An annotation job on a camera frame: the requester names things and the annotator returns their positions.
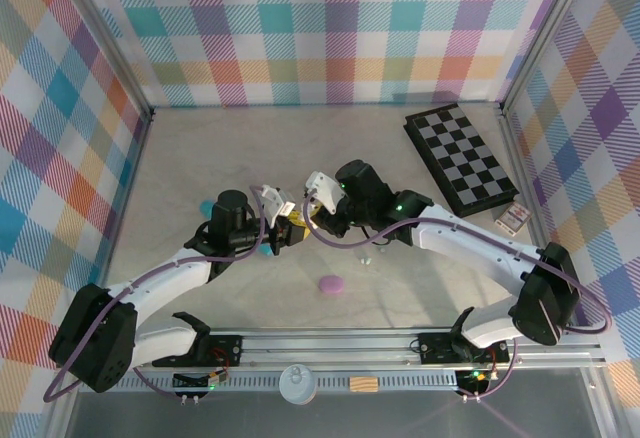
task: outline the checkered board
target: checkered board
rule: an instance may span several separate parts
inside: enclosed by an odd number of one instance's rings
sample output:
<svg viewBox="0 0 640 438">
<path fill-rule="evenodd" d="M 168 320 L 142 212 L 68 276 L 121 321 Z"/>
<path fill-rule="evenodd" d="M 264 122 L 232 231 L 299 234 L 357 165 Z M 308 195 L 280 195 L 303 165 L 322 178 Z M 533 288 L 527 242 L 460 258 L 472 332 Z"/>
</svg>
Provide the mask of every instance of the checkered board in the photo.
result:
<svg viewBox="0 0 640 438">
<path fill-rule="evenodd" d="M 456 216 L 513 201 L 518 190 L 458 105 L 406 119 L 404 129 Z"/>
</svg>

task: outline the plaid wall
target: plaid wall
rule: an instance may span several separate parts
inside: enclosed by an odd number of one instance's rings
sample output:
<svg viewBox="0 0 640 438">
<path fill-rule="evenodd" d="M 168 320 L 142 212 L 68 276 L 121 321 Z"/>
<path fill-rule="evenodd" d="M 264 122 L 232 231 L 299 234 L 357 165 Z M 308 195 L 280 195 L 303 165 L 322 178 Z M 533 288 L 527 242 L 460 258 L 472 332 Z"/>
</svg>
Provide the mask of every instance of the plaid wall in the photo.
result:
<svg viewBox="0 0 640 438">
<path fill-rule="evenodd" d="M 113 240 L 139 111 L 70 0 L 0 0 L 0 436 L 32 437 L 47 350 Z"/>
<path fill-rule="evenodd" d="M 552 238 L 614 316 L 606 350 L 640 430 L 640 0 L 575 0 L 513 124 Z"/>
<path fill-rule="evenodd" d="M 494 101 L 551 2 L 95 1 L 170 106 Z"/>
</svg>

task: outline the yellow object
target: yellow object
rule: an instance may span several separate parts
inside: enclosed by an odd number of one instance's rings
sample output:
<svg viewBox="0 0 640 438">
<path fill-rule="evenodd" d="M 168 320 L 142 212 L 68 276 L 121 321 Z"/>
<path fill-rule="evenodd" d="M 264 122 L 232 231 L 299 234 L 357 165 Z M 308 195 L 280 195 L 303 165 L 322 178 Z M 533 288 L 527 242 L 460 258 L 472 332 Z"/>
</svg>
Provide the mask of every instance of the yellow object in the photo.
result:
<svg viewBox="0 0 640 438">
<path fill-rule="evenodd" d="M 315 210 L 313 210 L 313 212 L 311 213 L 311 216 L 315 215 L 318 209 L 319 208 L 316 208 Z M 302 212 L 294 210 L 291 213 L 289 213 L 289 216 L 287 216 L 287 219 L 291 223 L 293 223 L 295 226 L 302 226 L 304 228 L 303 239 L 307 238 L 307 236 L 311 234 L 311 232 L 309 231 L 309 228 L 307 228 L 307 224 L 304 222 L 304 218 L 302 217 Z"/>
<path fill-rule="evenodd" d="M 349 377 L 349 390 L 354 393 L 376 393 L 378 391 L 377 376 Z"/>
</svg>

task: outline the small wooden piece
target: small wooden piece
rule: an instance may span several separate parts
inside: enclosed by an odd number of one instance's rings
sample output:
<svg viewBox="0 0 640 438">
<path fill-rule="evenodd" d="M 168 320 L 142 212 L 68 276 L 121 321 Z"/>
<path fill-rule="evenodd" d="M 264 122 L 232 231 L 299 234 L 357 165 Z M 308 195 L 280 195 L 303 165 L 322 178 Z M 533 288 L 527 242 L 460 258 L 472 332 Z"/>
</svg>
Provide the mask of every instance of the small wooden piece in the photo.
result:
<svg viewBox="0 0 640 438">
<path fill-rule="evenodd" d="M 376 393 L 378 391 L 377 376 L 349 377 L 349 390 L 354 393 Z"/>
</svg>

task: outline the gray floor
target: gray floor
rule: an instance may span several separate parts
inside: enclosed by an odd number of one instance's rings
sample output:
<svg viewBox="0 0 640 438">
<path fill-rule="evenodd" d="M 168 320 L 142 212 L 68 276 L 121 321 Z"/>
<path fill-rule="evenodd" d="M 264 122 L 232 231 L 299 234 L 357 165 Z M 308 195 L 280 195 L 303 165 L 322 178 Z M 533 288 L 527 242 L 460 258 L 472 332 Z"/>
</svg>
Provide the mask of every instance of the gray floor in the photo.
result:
<svg viewBox="0 0 640 438">
<path fill-rule="evenodd" d="M 371 163 L 393 190 L 413 189 L 446 206 L 402 128 L 424 107 L 200 108 L 160 110 L 136 177 L 108 283 L 133 278 L 173 255 L 204 221 L 199 205 L 229 188 L 249 195 L 267 183 L 301 200 L 314 170 L 331 176 L 348 161 Z M 498 161 L 511 173 L 491 105 L 464 107 Z M 502 234 L 503 208 L 469 221 Z M 345 242 L 360 240 L 359 230 Z M 517 237 L 530 243 L 527 230 Z M 212 327 L 405 327 L 451 325 L 460 311 L 506 296 L 488 278 L 434 252 L 400 243 L 341 251 L 313 237 L 277 257 L 233 265 L 212 284 L 185 293 L 151 320 L 188 311 Z M 366 253 L 369 266 L 359 258 Z M 338 296 L 317 287 L 345 279 Z"/>
</svg>

